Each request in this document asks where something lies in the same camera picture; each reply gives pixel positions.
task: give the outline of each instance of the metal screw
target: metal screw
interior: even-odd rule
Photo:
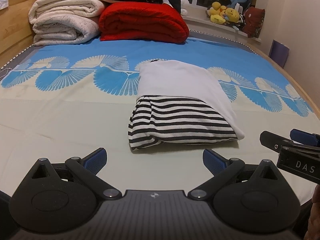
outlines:
[[[106,196],[106,197],[116,197],[118,194],[119,194],[119,190],[115,189],[115,188],[109,188],[109,189],[106,189],[103,194]]]
[[[191,191],[191,196],[196,198],[202,198],[202,197],[205,197],[206,195],[207,193],[202,189],[194,189],[193,191]]]

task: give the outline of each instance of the black and white striped fabric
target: black and white striped fabric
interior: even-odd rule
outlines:
[[[212,144],[238,139],[227,121],[203,101],[165,96],[138,99],[128,136],[133,150],[164,142]]]

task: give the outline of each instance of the ribbed black surface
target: ribbed black surface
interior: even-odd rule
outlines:
[[[83,226],[57,235],[20,230],[12,240],[298,240],[290,232],[249,235],[221,223],[206,202],[182,191],[134,191],[105,201]]]

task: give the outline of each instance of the pillow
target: pillow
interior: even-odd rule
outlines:
[[[262,28],[265,10],[255,7],[249,7],[244,13],[245,26],[242,31],[248,35],[248,38],[256,37]]]

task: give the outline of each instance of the bed sheet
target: bed sheet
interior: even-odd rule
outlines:
[[[180,60],[208,69],[219,80],[245,138],[210,146],[159,145],[131,152],[127,127],[135,106],[139,67]],[[34,162],[60,163],[98,147],[108,162],[98,176],[114,187],[186,192],[212,175],[204,148],[246,163],[277,160],[260,145],[264,130],[289,137],[293,128],[320,133],[320,121],[292,85],[255,53],[217,42],[99,41],[45,46],[22,61],[0,86],[0,190],[12,195]],[[283,171],[301,203],[315,184]]]

